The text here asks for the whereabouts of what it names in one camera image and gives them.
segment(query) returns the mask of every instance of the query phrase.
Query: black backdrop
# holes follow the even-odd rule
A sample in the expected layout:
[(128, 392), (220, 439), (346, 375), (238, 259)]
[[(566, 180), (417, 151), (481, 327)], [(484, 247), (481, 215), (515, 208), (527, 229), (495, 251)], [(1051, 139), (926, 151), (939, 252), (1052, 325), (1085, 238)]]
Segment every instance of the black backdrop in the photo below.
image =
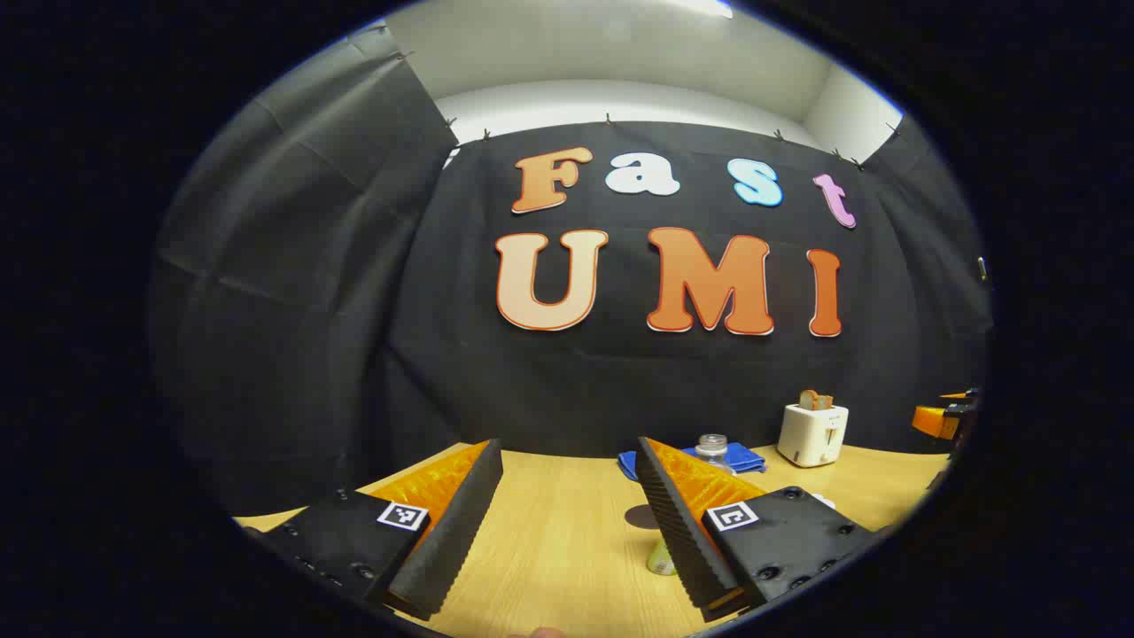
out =
[[(301, 507), (458, 441), (611, 459), (642, 435), (767, 445), (809, 388), (849, 409), (846, 444), (937, 452), (911, 427), (914, 407), (980, 384), (991, 325), (980, 240), (911, 118), (863, 170), (775, 137), (671, 122), (476, 141), (442, 172), (455, 142), (389, 31), (372, 26), (253, 100), (179, 189), (158, 237), (155, 371), (187, 454), (234, 512)], [(566, 203), (514, 214), (516, 161), (579, 145), (594, 159), (560, 187)], [(665, 156), (680, 189), (610, 189), (610, 159), (626, 152)], [(769, 163), (782, 202), (743, 202), (734, 158)], [(824, 173), (854, 228), (812, 182)], [(662, 226), (693, 230), (714, 263), (734, 235), (768, 241), (775, 332), (651, 331), (660, 261), (646, 235)], [(568, 266), (558, 238), (581, 228), (610, 236), (585, 321), (553, 333), (505, 321), (496, 240), (550, 238), (534, 289), (555, 301)], [(807, 330), (811, 248), (841, 262), (837, 338)]]
[(154, 373), (234, 512), (389, 474), (364, 380), (455, 144), (376, 24), (256, 95), (178, 189), (151, 281)]
[[(566, 202), (514, 214), (516, 161), (575, 146), (594, 159), (578, 164), (577, 184), (558, 187)], [(610, 160), (626, 152), (666, 158), (680, 188), (610, 189)], [(726, 170), (734, 158), (771, 165), (782, 202), (743, 202)], [(845, 190), (854, 228), (828, 210), (812, 182), (822, 173)], [(734, 235), (768, 241), (773, 333), (737, 337), (700, 323), (680, 334), (651, 331), (660, 257), (646, 235), (665, 226), (693, 230), (713, 263)], [(590, 314), (557, 332), (507, 322), (497, 308), (496, 240), (548, 237), (533, 288), (555, 303), (569, 263), (559, 237), (583, 228), (609, 235)], [(841, 262), (837, 338), (807, 329), (810, 248)], [(813, 388), (849, 409), (847, 444), (938, 451), (911, 419), (919, 402), (980, 383), (991, 325), (981, 254), (968, 207), (908, 118), (862, 171), (776, 137), (688, 124), (555, 126), (469, 142), (441, 175), (409, 250), (383, 348), (389, 392), (379, 423), (393, 427), (401, 459), (496, 436), (511, 450), (582, 457), (612, 458), (642, 435), (685, 448), (721, 432), (756, 446), (775, 443), (784, 406)]]

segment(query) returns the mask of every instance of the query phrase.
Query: blue towel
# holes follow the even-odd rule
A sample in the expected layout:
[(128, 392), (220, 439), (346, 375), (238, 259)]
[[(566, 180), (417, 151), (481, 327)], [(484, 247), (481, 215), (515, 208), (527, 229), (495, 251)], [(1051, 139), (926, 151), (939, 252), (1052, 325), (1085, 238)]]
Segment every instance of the blue towel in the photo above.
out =
[[(682, 452), (688, 454), (689, 457), (696, 457), (697, 452), (693, 448), (686, 448)], [(634, 473), (634, 460), (637, 458), (637, 452), (623, 452), (618, 456), (618, 467), (626, 475), (626, 478), (636, 482), (637, 475)], [(748, 450), (747, 448), (741, 445), (739, 443), (729, 443), (728, 450), (725, 452), (725, 462), (729, 465), (730, 468), (737, 473), (762, 473), (764, 468), (764, 458), (755, 452)]]

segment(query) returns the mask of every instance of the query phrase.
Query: orange letter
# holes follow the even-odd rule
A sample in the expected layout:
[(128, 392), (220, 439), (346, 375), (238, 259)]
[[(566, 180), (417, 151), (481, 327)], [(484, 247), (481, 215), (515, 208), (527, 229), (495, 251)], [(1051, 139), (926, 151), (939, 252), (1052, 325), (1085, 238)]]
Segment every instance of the orange letter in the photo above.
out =
[[(556, 190), (556, 181), (561, 181), (567, 187), (574, 186), (578, 181), (578, 164), (575, 161), (586, 163), (593, 158), (591, 151), (576, 146), (517, 161), (516, 168), (523, 171), (523, 177), (519, 198), (511, 204), (511, 211), (521, 214), (564, 203), (567, 194)], [(560, 160), (562, 163), (556, 168), (556, 162)]]
[(578, 324), (594, 305), (599, 248), (607, 245), (602, 230), (572, 230), (560, 241), (570, 249), (567, 295), (559, 303), (540, 303), (535, 282), (538, 253), (548, 245), (539, 232), (505, 235), (497, 240), (500, 250), (500, 278), (497, 279), (497, 307), (511, 324), (528, 331), (562, 331)]
[(816, 338), (837, 338), (843, 332), (839, 322), (838, 287), (835, 272), (839, 257), (827, 250), (807, 250), (807, 261), (815, 271), (815, 315), (811, 317), (811, 334)]
[(728, 241), (720, 265), (713, 266), (696, 235), (685, 228), (654, 228), (650, 243), (661, 253), (661, 292), (658, 309), (646, 317), (654, 331), (684, 333), (693, 326), (685, 311), (685, 290), (706, 331), (717, 327), (725, 304), (733, 295), (733, 312), (725, 327), (735, 335), (768, 335), (776, 327), (768, 314), (764, 258), (768, 244), (747, 235)]

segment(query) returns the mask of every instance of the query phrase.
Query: orange soft gripper pad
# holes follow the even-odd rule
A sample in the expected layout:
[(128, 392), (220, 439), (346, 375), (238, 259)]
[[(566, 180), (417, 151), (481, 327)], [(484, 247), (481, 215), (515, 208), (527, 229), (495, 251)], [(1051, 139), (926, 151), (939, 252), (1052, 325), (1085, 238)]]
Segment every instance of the orange soft gripper pad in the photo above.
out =
[(702, 534), (709, 538), (710, 543), (712, 543), (712, 538), (701, 521), (705, 510), (768, 494), (763, 490), (722, 473), (719, 468), (714, 468), (676, 448), (658, 443), (652, 439), (646, 439), (646, 442), (657, 454), (662, 469), (674, 482), (674, 486), (680, 494), (682, 501), (685, 502), (685, 507), (689, 509), (693, 520), (697, 522), (697, 527), (701, 528)]
[(914, 429), (933, 437), (946, 439), (942, 433), (945, 429), (943, 427), (945, 408), (926, 408), (924, 406), (919, 406), (914, 410)]
[(383, 485), (370, 493), (371, 496), (378, 499), (386, 499), (387, 501), (416, 505), (429, 510), (429, 526), (422, 533), (421, 538), (417, 539), (414, 550), (421, 547), (422, 543), (445, 516), (445, 511), (449, 508), (449, 502), (452, 500), (454, 494), (457, 493), (457, 488), (460, 487), (465, 477), (468, 476), (469, 470), (473, 469), (476, 460), (481, 457), (481, 452), (484, 451), (488, 444), (489, 442), (484, 441), (459, 452), (454, 452), (445, 459), (414, 470), (393, 483)]

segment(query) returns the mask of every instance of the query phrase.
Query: table surface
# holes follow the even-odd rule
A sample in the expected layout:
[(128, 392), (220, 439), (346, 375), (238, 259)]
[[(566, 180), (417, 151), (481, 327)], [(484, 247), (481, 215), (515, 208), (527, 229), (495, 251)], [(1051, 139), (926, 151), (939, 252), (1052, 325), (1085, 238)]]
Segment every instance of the table surface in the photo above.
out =
[[(454, 445), (358, 492), (463, 448)], [(797, 468), (773, 445), (752, 450), (768, 469), (741, 478), (768, 492), (795, 485), (822, 494), (871, 530), (909, 513), (947, 463), (946, 454), (843, 446), (832, 465)], [(646, 500), (613, 459), (506, 451), (502, 461), (503, 477), (441, 612), (424, 623), (398, 615), (455, 638), (526, 636), (540, 626), (569, 638), (677, 638), (736, 618), (705, 623), (678, 577), (646, 569), (661, 533), (626, 522), (626, 511)], [(236, 520), (268, 531), (302, 510)]]

